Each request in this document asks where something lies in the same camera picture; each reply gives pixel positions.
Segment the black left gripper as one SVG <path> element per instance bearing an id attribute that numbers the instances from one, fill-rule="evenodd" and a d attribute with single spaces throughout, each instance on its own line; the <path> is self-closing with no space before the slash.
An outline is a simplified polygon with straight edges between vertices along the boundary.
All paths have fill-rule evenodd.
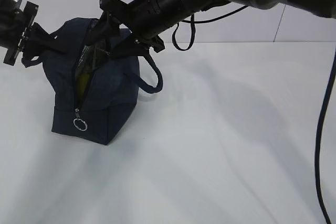
<path id="1" fill-rule="evenodd" d="M 33 23 L 38 11 L 38 5 L 27 2 L 24 10 L 5 10 L 3 8 L 3 48 L 7 49 L 4 64 L 14 65 L 18 54 L 37 53 L 52 50 L 66 53 L 68 46 L 57 39 L 64 28 L 62 25 L 53 33 L 47 33 L 40 24 Z"/>

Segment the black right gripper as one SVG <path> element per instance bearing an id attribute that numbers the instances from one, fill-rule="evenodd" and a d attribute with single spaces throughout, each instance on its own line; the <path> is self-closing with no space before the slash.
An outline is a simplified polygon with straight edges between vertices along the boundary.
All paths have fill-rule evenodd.
<path id="1" fill-rule="evenodd" d="M 147 47 L 143 44 L 153 47 L 155 52 L 165 49 L 159 37 L 164 21 L 157 0 L 133 0 L 128 4 L 121 0 L 99 0 L 99 5 L 104 12 L 87 32 L 87 46 L 109 39 L 109 60 L 145 56 Z M 118 24 L 127 26 L 134 36 L 117 37 Z"/>

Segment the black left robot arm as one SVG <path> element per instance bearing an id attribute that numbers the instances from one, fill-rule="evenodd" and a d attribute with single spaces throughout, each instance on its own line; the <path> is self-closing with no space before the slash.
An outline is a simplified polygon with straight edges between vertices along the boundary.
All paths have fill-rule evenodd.
<path id="1" fill-rule="evenodd" d="M 14 66 L 20 53 L 25 67 L 42 62 L 44 51 L 67 52 L 64 42 L 57 39 L 60 30 L 47 33 L 40 24 L 34 22 L 39 6 L 27 2 L 20 9 L 22 0 L 1 0 L 1 47 L 6 48 L 4 64 Z"/>

